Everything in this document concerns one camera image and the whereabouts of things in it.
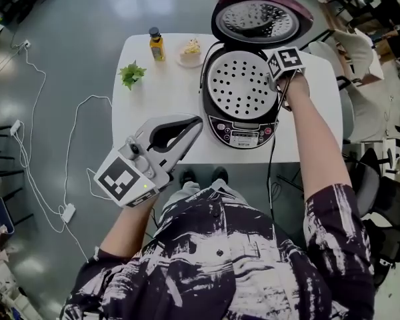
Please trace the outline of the person's right forearm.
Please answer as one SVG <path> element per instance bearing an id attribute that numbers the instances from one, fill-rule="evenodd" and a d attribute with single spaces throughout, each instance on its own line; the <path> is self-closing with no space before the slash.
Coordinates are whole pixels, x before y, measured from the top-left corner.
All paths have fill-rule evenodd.
<path id="1" fill-rule="evenodd" d="M 309 96 L 306 78 L 296 73 L 278 85 L 293 114 L 304 199 L 331 185 L 351 185 L 341 149 Z"/>

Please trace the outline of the person's left forearm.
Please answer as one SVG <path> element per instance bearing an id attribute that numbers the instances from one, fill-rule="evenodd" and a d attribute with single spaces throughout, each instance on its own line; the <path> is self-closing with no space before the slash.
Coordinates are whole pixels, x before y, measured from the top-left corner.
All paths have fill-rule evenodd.
<path id="1" fill-rule="evenodd" d="M 100 250 L 126 259 L 141 248 L 151 210 L 158 195 L 135 207 L 124 207 L 100 245 Z"/>

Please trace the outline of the small snack cup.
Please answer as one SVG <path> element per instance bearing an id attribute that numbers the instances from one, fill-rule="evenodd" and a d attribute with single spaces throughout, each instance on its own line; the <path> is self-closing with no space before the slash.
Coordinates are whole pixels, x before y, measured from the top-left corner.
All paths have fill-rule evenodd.
<path id="1" fill-rule="evenodd" d="M 186 68 L 195 68 L 203 63 L 202 47 L 198 38 L 191 38 L 180 46 L 177 62 Z"/>

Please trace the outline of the black shoe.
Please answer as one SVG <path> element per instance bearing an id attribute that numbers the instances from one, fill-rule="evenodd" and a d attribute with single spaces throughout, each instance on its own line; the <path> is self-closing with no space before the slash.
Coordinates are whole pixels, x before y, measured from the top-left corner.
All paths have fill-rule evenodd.
<path id="1" fill-rule="evenodd" d="M 225 182 L 225 184 L 228 184 L 229 182 L 229 176 L 228 176 L 228 172 L 224 167 L 217 167 L 212 174 L 212 178 L 211 181 L 214 183 L 217 180 L 222 180 Z"/>
<path id="2" fill-rule="evenodd" d="M 191 168 L 188 168 L 180 173 L 179 184 L 181 187 L 183 187 L 186 183 L 190 183 L 190 182 L 196 183 L 197 178 L 196 178 L 194 170 L 192 170 Z"/>

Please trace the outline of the blue seat chair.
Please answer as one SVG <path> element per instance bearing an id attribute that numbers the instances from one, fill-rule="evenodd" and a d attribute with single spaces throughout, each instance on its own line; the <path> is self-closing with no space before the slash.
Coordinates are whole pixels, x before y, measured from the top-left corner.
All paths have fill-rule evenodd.
<path id="1" fill-rule="evenodd" d="M 12 235 L 15 232 L 15 227 L 26 220 L 32 218 L 34 216 L 33 213 L 28 214 L 27 216 L 21 218 L 18 221 L 14 221 L 13 217 L 11 215 L 11 212 L 7 206 L 7 202 L 14 198 L 18 192 L 22 191 L 23 188 L 20 187 L 8 194 L 6 194 L 4 197 L 0 197 L 0 224 L 5 226 L 5 229 L 7 231 L 7 234 Z"/>

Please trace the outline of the beige shell chair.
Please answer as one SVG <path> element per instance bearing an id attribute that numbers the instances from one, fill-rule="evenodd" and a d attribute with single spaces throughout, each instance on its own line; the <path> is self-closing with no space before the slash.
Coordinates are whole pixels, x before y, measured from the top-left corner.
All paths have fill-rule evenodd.
<path id="1" fill-rule="evenodd" d="M 372 40 L 366 34 L 328 29 L 300 48 L 330 62 L 336 77 L 350 80 L 358 86 L 384 79 Z"/>

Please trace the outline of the person's grey trousers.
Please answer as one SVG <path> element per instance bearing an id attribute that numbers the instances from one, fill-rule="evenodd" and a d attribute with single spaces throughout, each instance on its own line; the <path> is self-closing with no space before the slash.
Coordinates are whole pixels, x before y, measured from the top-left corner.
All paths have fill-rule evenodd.
<path id="1" fill-rule="evenodd" d="M 215 191 L 223 189 L 226 193 L 231 194 L 237 200 L 244 202 L 244 203 L 247 202 L 246 199 L 239 192 L 230 188 L 230 186 L 228 186 L 228 184 L 223 179 L 215 180 L 214 182 L 212 182 L 212 184 L 209 187 L 205 188 L 205 190 L 208 190 L 208 189 L 213 189 Z M 198 183 L 195 183 L 192 181 L 186 182 L 182 186 L 182 188 L 180 188 L 180 190 L 176 191 L 174 194 L 172 194 L 172 196 L 170 196 L 168 201 L 164 204 L 164 206 L 162 208 L 162 212 L 165 212 L 166 210 L 168 210 L 168 208 L 170 208 L 170 206 L 172 204 L 178 202 L 179 200 L 188 198 L 200 191 L 202 191 L 202 188 L 200 188 L 200 185 Z"/>

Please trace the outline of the black office chair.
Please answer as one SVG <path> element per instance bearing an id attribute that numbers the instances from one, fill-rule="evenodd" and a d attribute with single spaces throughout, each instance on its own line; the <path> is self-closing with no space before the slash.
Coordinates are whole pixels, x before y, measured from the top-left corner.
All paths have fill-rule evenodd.
<path id="1" fill-rule="evenodd" d="M 390 223 L 389 226 L 379 227 L 370 219 L 363 222 L 371 244 L 373 284 L 377 289 L 386 279 L 390 268 L 400 263 L 400 182 L 382 177 L 370 212 Z"/>

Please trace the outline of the black folding chair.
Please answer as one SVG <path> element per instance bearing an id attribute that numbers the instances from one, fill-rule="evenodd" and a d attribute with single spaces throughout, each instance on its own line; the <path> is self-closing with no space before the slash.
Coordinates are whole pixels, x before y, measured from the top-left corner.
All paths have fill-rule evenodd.
<path id="1" fill-rule="evenodd" d="M 349 164 L 349 176 L 357 198 L 357 207 L 361 217 L 365 216 L 376 200 L 381 179 L 379 160 L 374 149 L 369 148 L 357 160 L 351 155 L 343 154 Z"/>

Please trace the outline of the white folding table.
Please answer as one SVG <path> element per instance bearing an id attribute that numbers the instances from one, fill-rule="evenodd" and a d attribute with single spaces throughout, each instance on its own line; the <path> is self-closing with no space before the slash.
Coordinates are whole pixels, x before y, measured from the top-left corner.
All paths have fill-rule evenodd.
<path id="1" fill-rule="evenodd" d="M 164 33 L 165 60 L 155 61 L 149 46 L 150 36 L 132 35 L 123 46 L 118 68 L 136 62 L 146 70 L 145 76 L 131 89 L 123 86 L 116 76 L 112 101 L 113 144 L 122 147 L 128 136 L 152 117 L 188 113 L 204 115 L 199 93 L 200 68 L 185 68 L 177 63 L 181 48 L 197 39 L 206 52 L 216 41 L 207 34 Z M 305 77 L 311 100 L 328 124 L 337 142 L 343 142 L 341 100 L 333 68 L 325 59 L 302 52 Z M 212 135 L 208 124 L 183 159 L 184 164 L 242 164 L 242 163 L 298 162 L 299 153 L 293 116 L 282 109 L 276 140 L 268 141 L 257 149 L 232 149 Z"/>

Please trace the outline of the large white power strip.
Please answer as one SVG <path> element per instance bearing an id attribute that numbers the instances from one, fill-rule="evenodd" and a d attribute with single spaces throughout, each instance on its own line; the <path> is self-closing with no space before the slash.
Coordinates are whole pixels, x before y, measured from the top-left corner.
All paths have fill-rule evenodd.
<path id="1" fill-rule="evenodd" d="M 72 203 L 64 206 L 64 209 L 61 212 L 61 218 L 65 223 L 69 223 L 72 217 L 75 214 L 75 206 Z"/>

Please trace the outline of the white shell chair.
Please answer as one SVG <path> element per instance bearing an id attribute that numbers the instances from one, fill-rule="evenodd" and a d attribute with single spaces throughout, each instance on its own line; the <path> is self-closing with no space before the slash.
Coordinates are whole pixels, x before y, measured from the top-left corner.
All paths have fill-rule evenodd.
<path id="1" fill-rule="evenodd" d="M 343 120 L 343 143 L 362 143 L 380 140 L 384 135 L 382 109 L 366 98 L 343 75 L 336 77 Z"/>

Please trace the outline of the small green potted plant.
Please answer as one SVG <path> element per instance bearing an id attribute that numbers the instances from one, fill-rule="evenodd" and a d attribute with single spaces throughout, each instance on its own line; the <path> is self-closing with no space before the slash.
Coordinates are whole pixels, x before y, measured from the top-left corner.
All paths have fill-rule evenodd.
<path id="1" fill-rule="evenodd" d="M 121 78 L 122 84 L 131 91 L 133 85 L 144 77 L 145 72 L 146 69 L 138 66 L 137 62 L 134 61 L 128 66 L 121 68 L 118 75 Z"/>

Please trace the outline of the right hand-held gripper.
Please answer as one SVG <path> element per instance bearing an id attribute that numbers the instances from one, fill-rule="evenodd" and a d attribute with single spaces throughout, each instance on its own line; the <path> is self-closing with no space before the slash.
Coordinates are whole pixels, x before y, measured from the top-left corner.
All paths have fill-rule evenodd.
<path id="1" fill-rule="evenodd" d="M 268 66 L 265 86 L 272 91 L 277 91 L 277 83 L 280 79 L 289 79 L 297 73 L 305 73 L 305 65 L 296 47 L 268 49 L 265 54 Z"/>

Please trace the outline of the yellow oil bottle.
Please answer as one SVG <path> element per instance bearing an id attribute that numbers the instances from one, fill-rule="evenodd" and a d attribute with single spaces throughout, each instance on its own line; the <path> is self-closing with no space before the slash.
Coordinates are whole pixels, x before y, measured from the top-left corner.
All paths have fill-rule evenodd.
<path id="1" fill-rule="evenodd" d="M 150 41 L 149 46 L 154 60 L 164 61 L 165 60 L 165 50 L 163 44 L 163 38 L 157 27 L 152 27 L 149 29 Z"/>

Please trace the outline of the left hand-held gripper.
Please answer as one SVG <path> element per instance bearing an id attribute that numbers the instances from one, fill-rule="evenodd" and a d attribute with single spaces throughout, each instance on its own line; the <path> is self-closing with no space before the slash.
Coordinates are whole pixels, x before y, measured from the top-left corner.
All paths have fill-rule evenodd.
<path id="1" fill-rule="evenodd" d="M 136 207 L 166 188 L 171 182 L 169 173 L 202 130 L 202 118 L 197 115 L 151 118 L 122 147 L 110 151 L 94 180 L 119 207 Z"/>

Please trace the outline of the person's black white patterned shirt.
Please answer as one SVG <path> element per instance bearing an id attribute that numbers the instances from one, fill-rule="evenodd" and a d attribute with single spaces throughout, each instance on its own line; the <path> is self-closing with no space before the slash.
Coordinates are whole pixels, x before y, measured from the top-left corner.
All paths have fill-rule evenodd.
<path id="1" fill-rule="evenodd" d="M 226 187 L 167 205 L 131 259 L 81 268 L 64 320 L 373 320 L 370 244 L 350 186 L 305 204 L 300 249 Z"/>

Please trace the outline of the maroon rice cooker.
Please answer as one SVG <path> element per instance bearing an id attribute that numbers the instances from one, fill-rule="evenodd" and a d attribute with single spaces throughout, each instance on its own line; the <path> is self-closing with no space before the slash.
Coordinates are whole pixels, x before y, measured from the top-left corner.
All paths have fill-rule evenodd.
<path id="1" fill-rule="evenodd" d="M 278 114 L 285 107 L 285 92 L 277 83 L 277 102 L 264 116 L 237 119 L 226 115 L 213 102 L 207 73 L 219 56 L 247 51 L 267 62 L 265 51 L 290 44 L 310 30 L 313 16 L 296 0 L 218 0 L 211 18 L 216 42 L 210 46 L 201 68 L 203 108 L 214 136 L 234 149 L 258 148 L 275 135 Z"/>

